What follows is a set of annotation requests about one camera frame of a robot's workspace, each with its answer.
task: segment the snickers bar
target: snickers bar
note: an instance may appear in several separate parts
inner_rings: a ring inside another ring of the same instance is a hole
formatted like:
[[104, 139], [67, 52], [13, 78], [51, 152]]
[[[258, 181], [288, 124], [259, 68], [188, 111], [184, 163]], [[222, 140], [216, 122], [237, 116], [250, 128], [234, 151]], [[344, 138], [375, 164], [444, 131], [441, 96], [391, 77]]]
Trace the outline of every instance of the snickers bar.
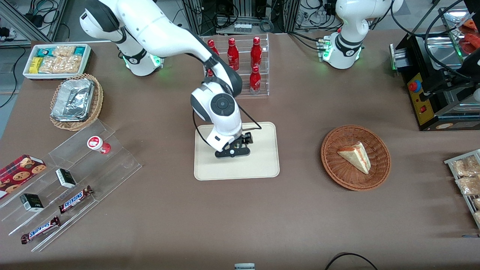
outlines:
[[22, 244], [25, 245], [28, 242], [30, 242], [32, 239], [35, 237], [41, 235], [42, 233], [45, 233], [46, 231], [50, 230], [51, 228], [54, 228], [56, 226], [60, 227], [60, 219], [56, 216], [49, 222], [43, 224], [42, 226], [36, 228], [34, 231], [31, 231], [30, 233], [26, 233], [22, 235], [21, 241]]
[[62, 214], [65, 213], [68, 209], [72, 208], [73, 206], [81, 202], [92, 192], [93, 190], [90, 188], [90, 186], [87, 186], [82, 191], [80, 191], [77, 195], [73, 196], [73, 198], [68, 200], [66, 203], [64, 203], [63, 205], [60, 205], [59, 206], [60, 213]]

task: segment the small black box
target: small black box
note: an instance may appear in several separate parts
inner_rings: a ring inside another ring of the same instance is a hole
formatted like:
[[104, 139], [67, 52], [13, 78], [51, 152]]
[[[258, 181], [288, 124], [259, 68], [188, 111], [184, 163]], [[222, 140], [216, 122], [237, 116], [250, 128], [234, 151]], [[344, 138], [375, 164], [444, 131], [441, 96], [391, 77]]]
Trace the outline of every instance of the small black box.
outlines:
[[20, 196], [20, 200], [27, 211], [40, 212], [43, 210], [43, 205], [38, 195], [24, 193]]
[[72, 175], [70, 174], [69, 171], [65, 169], [58, 169], [55, 171], [57, 174], [57, 178], [60, 181], [60, 185], [66, 187], [66, 188], [74, 188], [75, 187], [75, 180], [73, 179]]

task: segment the wicker basket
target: wicker basket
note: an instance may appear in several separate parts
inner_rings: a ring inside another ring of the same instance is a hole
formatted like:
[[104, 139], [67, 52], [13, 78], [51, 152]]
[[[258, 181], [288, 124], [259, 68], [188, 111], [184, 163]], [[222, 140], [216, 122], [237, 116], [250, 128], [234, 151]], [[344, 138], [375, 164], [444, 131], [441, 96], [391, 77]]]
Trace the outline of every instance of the wicker basket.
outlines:
[[[362, 142], [370, 159], [369, 174], [364, 174], [341, 157], [339, 148]], [[321, 149], [322, 163], [337, 183], [351, 190], [365, 191], [380, 186], [391, 168], [390, 153], [385, 143], [372, 131], [357, 125], [345, 125], [325, 137]]]
[[[82, 128], [89, 126], [95, 119], [98, 118], [100, 111], [102, 110], [102, 102], [103, 102], [103, 89], [102, 86], [98, 83], [97, 79], [93, 77], [92, 75], [89, 74], [82, 74], [79, 76], [74, 76], [72, 78], [68, 78], [67, 81], [71, 80], [80, 80], [80, 79], [89, 79], [92, 80], [95, 83], [95, 89], [94, 89], [94, 96], [92, 100], [92, 105], [90, 107], [90, 116], [88, 119], [84, 122], [60, 122], [56, 121], [52, 117], [50, 117], [50, 120], [52, 123], [59, 128], [62, 129], [67, 129], [70, 131], [79, 131]], [[50, 109], [53, 109], [53, 106], [55, 105], [55, 101], [57, 100], [57, 95], [60, 90], [60, 86], [57, 87], [57, 91], [55, 91], [55, 94], [53, 95], [52, 101], [50, 102]]]

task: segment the red switch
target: red switch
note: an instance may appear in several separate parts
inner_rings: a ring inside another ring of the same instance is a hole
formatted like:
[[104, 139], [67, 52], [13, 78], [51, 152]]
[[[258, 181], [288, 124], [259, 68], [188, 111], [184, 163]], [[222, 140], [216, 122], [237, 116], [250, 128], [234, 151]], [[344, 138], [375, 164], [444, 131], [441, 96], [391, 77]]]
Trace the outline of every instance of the red switch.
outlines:
[[415, 92], [418, 89], [419, 85], [417, 82], [411, 82], [408, 85], [408, 89], [412, 92]]

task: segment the snack box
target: snack box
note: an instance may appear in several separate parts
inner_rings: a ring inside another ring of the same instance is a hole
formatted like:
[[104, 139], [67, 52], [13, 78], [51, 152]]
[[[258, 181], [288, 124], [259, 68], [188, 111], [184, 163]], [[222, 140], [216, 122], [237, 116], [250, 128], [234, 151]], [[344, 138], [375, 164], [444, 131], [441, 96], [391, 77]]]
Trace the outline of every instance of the snack box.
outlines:
[[0, 169], [0, 200], [46, 168], [42, 160], [22, 155]]
[[[30, 65], [40, 50], [48, 49], [56, 46], [76, 46], [76, 47], [85, 47], [85, 51], [82, 55], [82, 61], [80, 62], [80, 68], [77, 73], [59, 73], [59, 74], [42, 74], [42, 73], [30, 73]], [[24, 68], [24, 77], [30, 80], [55, 80], [55, 79], [65, 79], [70, 78], [76, 75], [82, 75], [87, 67], [88, 60], [90, 58], [91, 52], [90, 46], [85, 43], [54, 43], [54, 44], [39, 44], [35, 45], [30, 52], [28, 57], [27, 64]]]

